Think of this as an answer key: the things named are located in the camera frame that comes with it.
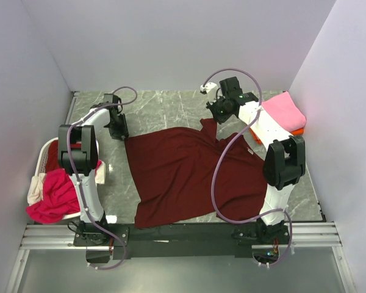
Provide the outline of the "dark red t shirt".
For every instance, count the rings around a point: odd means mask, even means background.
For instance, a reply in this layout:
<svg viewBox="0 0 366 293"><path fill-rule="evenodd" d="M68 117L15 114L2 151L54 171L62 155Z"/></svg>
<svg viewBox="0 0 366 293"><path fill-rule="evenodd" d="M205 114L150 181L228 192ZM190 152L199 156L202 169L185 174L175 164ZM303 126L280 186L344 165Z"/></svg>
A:
<svg viewBox="0 0 366 293"><path fill-rule="evenodd" d="M188 220L215 209L231 220L259 215L267 189L263 160L239 137L216 169L234 136L217 139L213 119L202 119L200 123L200 130L175 127L125 142L140 197L136 228Z"/></svg>

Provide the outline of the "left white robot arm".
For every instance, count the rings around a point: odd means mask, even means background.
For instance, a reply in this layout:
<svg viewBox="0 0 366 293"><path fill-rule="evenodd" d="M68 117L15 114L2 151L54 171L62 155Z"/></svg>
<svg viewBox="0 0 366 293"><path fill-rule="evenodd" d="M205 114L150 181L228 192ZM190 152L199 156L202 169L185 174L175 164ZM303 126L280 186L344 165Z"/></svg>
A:
<svg viewBox="0 0 366 293"><path fill-rule="evenodd" d="M117 238L109 229L95 183L99 160L96 132L107 128L112 139L126 140L129 131L123 105L116 94L106 93L103 102L94 105L86 116L59 128L58 163L74 184L80 206L76 235L95 245Z"/></svg>

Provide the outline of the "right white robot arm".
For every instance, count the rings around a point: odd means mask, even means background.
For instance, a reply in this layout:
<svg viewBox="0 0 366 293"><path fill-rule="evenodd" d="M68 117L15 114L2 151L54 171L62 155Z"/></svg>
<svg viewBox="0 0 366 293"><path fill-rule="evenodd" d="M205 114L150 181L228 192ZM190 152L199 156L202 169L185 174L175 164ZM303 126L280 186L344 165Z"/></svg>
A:
<svg viewBox="0 0 366 293"><path fill-rule="evenodd" d="M242 221L240 236L268 244L277 237L288 237L284 224L288 200L295 185L306 172L305 141L282 128L264 109L262 97L245 93L237 77L207 82L201 93L216 97L206 104L215 121L224 123L232 115L246 123L266 150L263 174L267 182L264 204L259 215Z"/></svg>

